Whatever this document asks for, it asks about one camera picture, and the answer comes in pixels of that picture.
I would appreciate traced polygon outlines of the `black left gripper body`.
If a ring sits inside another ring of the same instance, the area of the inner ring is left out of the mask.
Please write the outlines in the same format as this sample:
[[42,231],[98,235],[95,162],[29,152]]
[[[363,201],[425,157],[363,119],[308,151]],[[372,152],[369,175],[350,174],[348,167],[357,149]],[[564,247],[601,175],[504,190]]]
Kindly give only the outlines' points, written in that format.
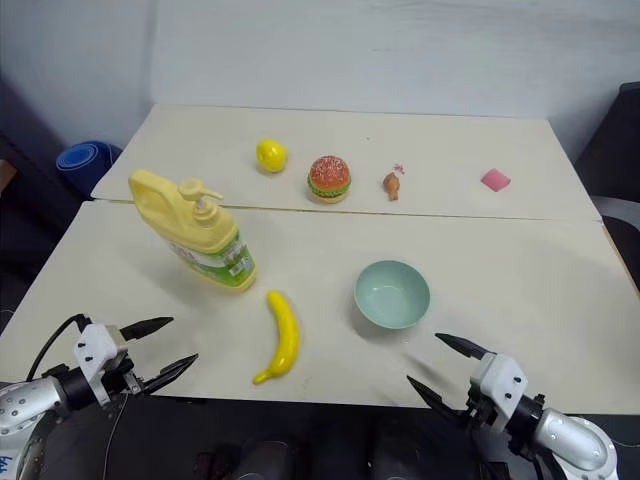
[[110,360],[102,368],[101,385],[107,400],[113,401],[121,394],[140,395],[144,392],[144,381],[134,372],[134,362],[128,354]]

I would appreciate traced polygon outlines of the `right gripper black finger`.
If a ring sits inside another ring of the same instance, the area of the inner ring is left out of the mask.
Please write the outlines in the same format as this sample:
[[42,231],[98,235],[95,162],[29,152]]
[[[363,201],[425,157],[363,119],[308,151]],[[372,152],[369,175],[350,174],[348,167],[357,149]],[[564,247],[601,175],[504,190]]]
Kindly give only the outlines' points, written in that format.
[[447,406],[443,402],[442,397],[439,394],[437,394],[431,388],[422,384],[418,380],[414,379],[413,377],[407,375],[406,379],[409,381],[410,385],[414,388],[418,395],[422,398],[422,400],[432,410],[441,415],[445,420],[455,426],[465,426],[467,424],[467,411],[455,410]]
[[471,340],[463,337],[445,333],[436,333],[435,336],[447,346],[467,358],[481,360],[487,353],[487,350],[484,347],[481,347],[480,345],[477,345]]

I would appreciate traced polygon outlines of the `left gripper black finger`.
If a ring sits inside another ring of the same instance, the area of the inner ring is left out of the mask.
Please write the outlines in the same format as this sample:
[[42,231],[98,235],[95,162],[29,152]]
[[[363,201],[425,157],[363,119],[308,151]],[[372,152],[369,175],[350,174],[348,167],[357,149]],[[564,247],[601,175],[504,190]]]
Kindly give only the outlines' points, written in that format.
[[177,360],[170,365],[162,368],[160,373],[150,379],[143,382],[143,393],[145,395],[151,395],[156,391],[164,388],[170,383],[174,382],[180,377],[197,359],[198,354],[193,354],[188,357]]
[[173,321],[174,318],[169,316],[146,319],[121,328],[120,334],[125,341],[139,340],[153,334]]

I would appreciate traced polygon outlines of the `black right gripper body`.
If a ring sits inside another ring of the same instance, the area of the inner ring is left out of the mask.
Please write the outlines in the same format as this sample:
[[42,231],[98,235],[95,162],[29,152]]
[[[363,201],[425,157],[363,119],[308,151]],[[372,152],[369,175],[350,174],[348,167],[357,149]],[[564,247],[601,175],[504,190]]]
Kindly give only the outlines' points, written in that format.
[[506,428],[506,390],[503,386],[493,386],[483,392],[472,384],[468,390],[467,407],[472,428],[486,426],[496,433]]

